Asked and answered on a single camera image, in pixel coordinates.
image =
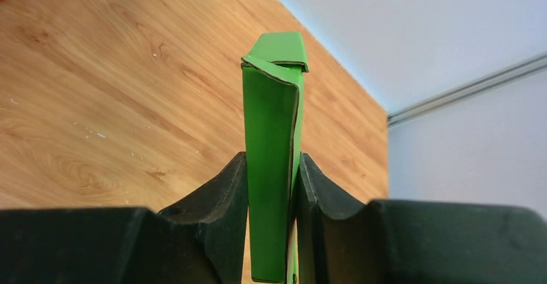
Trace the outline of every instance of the wood grain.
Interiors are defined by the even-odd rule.
[[[277,0],[4,0],[0,207],[180,199],[244,149],[240,57],[285,30],[310,60],[303,150],[386,197],[386,113]]]

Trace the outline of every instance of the cardboard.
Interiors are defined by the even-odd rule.
[[[251,274],[255,281],[291,283],[296,270],[290,198],[308,71],[302,36],[263,34],[242,62]]]

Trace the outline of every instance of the white panel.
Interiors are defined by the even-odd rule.
[[[547,217],[547,72],[389,131],[390,197],[503,203]]]
[[[280,1],[389,113],[547,50],[547,0]]]

